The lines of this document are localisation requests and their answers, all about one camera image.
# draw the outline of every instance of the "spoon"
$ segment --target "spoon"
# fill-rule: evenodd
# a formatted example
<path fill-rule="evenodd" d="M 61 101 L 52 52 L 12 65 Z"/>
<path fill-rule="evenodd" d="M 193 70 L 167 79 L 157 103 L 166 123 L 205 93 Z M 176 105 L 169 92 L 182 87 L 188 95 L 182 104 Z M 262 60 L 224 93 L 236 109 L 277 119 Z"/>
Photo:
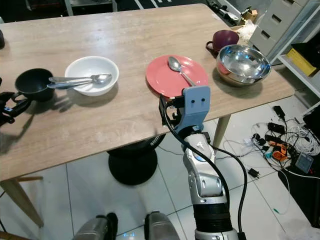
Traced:
<path fill-rule="evenodd" d="M 111 81 L 112 75 L 110 73 L 102 73 L 97 75 L 92 75 L 90 77 L 60 77 L 53 76 L 49 77 L 49 80 L 53 83 L 47 85 L 51 89 L 67 89 L 83 84 L 105 84 L 107 81 Z"/>
<path fill-rule="evenodd" d="M 182 71 L 182 66 L 178 59 L 176 59 L 173 56 L 170 56 L 168 58 L 168 65 L 171 68 L 171 70 L 180 73 L 184 77 L 184 79 L 190 84 L 190 86 L 196 86 L 196 84 L 190 79 L 190 77 L 188 77 L 188 75 Z"/>

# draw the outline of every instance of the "pink plate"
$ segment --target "pink plate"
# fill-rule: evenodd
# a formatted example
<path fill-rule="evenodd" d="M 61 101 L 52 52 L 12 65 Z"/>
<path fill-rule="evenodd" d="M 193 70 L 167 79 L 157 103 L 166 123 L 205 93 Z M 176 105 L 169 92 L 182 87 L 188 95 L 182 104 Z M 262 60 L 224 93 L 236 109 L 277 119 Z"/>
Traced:
<path fill-rule="evenodd" d="M 178 59 L 182 70 L 196 85 L 208 85 L 208 75 L 199 63 L 186 56 L 164 55 L 155 58 L 146 69 L 146 80 L 153 90 L 171 98 L 181 96 L 182 89 L 190 87 L 182 75 L 169 68 L 170 56 Z"/>

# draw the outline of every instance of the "wooden table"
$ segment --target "wooden table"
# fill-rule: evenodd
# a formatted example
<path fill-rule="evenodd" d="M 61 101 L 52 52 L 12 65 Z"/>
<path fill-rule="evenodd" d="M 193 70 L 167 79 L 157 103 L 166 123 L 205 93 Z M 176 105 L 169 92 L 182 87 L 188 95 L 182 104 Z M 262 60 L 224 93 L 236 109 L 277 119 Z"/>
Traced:
<path fill-rule="evenodd" d="M 193 4 L 1 24 L 6 40 L 0 50 L 1 91 L 15 91 L 16 77 L 32 68 L 63 76 L 69 63 L 84 56 L 110 58 L 120 71 L 106 95 L 57 90 L 52 101 L 33 102 L 14 124 L 2 126 L 1 186 L 17 189 L 16 177 L 167 133 L 159 98 L 145 79 L 147 65 L 161 55 L 188 56 L 206 70 L 211 88 L 206 120 L 220 118 L 215 145 L 230 114 L 294 93 L 275 71 L 248 88 L 223 83 L 205 44 L 228 27 L 213 16 L 204 4 Z"/>

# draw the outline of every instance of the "stainless steel bowl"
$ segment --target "stainless steel bowl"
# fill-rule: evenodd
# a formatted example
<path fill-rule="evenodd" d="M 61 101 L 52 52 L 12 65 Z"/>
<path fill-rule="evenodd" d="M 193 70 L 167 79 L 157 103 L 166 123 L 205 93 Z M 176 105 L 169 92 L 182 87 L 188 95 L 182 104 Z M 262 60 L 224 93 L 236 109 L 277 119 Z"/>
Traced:
<path fill-rule="evenodd" d="M 271 65 L 263 54 L 252 47 L 228 45 L 217 58 L 216 68 L 220 76 L 236 87 L 251 86 L 261 81 L 271 71 Z"/>

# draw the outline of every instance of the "mug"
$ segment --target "mug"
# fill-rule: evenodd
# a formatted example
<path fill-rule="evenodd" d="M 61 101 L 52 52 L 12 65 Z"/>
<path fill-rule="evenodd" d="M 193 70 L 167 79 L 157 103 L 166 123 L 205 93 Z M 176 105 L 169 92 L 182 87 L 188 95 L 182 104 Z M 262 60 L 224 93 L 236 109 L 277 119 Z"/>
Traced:
<path fill-rule="evenodd" d="M 217 54 L 224 46 L 237 44 L 239 36 L 235 31 L 220 30 L 216 31 L 212 37 L 212 41 L 208 41 L 205 48 L 214 54 Z"/>
<path fill-rule="evenodd" d="M 20 95 L 38 102 L 45 102 L 52 99 L 55 90 L 47 87 L 47 84 L 51 83 L 49 78 L 52 76 L 50 71 L 42 68 L 34 68 L 23 72 L 15 80 L 15 88 L 18 92 L 15 93 L 11 99 L 15 103 L 19 102 L 16 98 Z"/>

